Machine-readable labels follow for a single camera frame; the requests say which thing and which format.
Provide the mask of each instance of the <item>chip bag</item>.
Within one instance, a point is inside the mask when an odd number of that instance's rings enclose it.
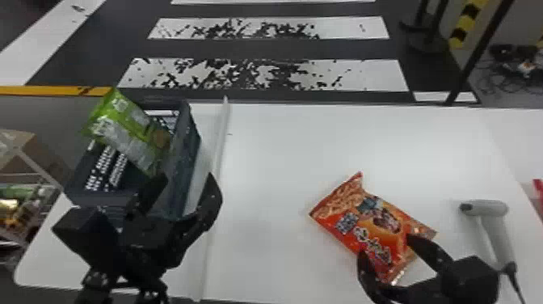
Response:
[[[83,134],[110,145],[149,176],[158,173],[171,135],[135,103],[112,89],[90,114]]]
[[[406,234],[433,239],[436,232],[398,207],[362,188],[358,172],[320,201],[309,213],[351,251],[366,251],[385,283],[394,281],[416,257]]]

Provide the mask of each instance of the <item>black basket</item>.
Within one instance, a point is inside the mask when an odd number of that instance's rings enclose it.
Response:
[[[182,216],[186,204],[201,144],[190,106],[184,100],[170,96],[146,96],[142,101],[134,100],[134,102],[147,112],[164,111],[165,116],[153,115],[157,120],[176,119],[175,128],[170,129],[170,132],[173,133],[170,151],[173,153],[169,154],[161,165],[161,171],[164,171],[168,177],[168,185],[158,198],[151,214],[179,218]],[[66,185],[65,193],[75,205],[102,207],[113,225],[121,227],[124,207],[138,189],[149,181],[149,177],[131,162],[128,162],[116,190],[110,189],[109,192],[105,192],[103,189],[86,190],[88,177],[105,148],[105,145],[96,144],[92,150],[86,151],[76,167],[74,176]]]

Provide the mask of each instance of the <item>white tabletop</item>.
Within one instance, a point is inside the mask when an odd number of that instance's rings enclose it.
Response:
[[[476,254],[493,260],[482,230],[458,213],[458,204],[473,198],[507,202],[519,280],[528,303],[537,302],[543,226],[481,111],[234,105],[221,168],[225,201],[206,240],[207,266],[186,258],[168,272],[170,295],[194,298],[193,288],[201,284],[207,299],[370,303],[356,280],[355,256],[307,215],[362,170],[365,188],[438,230],[436,241],[454,258]],[[67,208],[60,199],[19,264],[18,284],[80,288],[86,265],[50,232]],[[203,284],[188,279],[200,267],[206,271]],[[417,260],[400,283],[431,275]],[[517,302],[503,281],[500,303]]]
[[[489,109],[482,119],[524,190],[537,197],[533,179],[543,179],[543,110]]]

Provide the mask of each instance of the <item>barcode scanner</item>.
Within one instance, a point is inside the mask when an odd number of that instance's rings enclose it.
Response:
[[[509,207],[502,201],[472,200],[460,204],[460,210],[466,215],[481,217],[482,226],[490,239],[498,261],[497,267],[509,277],[513,289],[519,295],[520,302],[525,304],[516,279],[517,267],[513,247],[503,220],[503,217],[509,211]]]

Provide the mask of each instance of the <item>green snack box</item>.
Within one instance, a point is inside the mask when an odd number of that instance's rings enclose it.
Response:
[[[158,173],[170,145],[168,131],[115,88],[92,111],[82,133],[126,154],[149,176]]]

